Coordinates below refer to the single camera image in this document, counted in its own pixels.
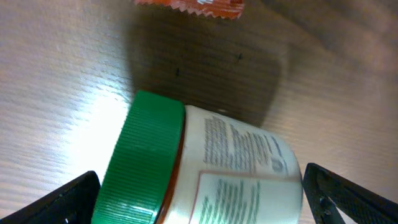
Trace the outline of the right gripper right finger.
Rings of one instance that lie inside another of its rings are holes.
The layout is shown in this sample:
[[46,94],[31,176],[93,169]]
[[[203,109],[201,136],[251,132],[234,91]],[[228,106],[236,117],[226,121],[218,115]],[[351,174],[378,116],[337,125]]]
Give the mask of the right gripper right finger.
[[339,211],[356,223],[397,223],[395,202],[318,164],[307,164],[302,184],[316,223],[344,223]]

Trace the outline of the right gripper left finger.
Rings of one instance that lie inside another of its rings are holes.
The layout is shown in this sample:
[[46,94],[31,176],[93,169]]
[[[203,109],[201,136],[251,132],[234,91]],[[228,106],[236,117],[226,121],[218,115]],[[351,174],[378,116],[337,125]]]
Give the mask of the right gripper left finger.
[[30,205],[4,217],[1,224],[90,224],[100,189],[99,178],[88,171]]

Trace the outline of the green lid white jar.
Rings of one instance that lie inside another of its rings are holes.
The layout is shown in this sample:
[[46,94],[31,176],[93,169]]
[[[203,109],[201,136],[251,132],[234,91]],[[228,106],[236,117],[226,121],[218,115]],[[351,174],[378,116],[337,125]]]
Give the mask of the green lid white jar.
[[297,223],[297,158],[280,137],[137,92],[96,199],[93,223]]

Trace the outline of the orange snack bar wrapper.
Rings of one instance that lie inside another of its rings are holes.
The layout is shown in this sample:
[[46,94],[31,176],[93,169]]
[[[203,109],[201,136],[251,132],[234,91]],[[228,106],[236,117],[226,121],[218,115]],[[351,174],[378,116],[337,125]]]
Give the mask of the orange snack bar wrapper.
[[243,0],[134,0],[135,4],[156,4],[189,14],[222,19],[238,19],[244,11]]

